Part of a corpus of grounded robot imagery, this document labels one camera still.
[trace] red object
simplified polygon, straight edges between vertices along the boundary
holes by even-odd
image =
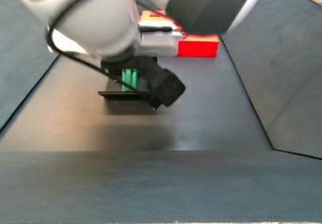
[[[162,17],[154,11],[146,10],[140,15],[142,21],[163,21],[171,22],[178,26],[178,29],[182,30],[182,27],[175,23],[170,18]],[[190,57],[215,57],[218,54],[219,48],[219,38],[218,35],[211,36],[197,36],[187,35],[179,41],[179,52],[178,56],[190,56]]]

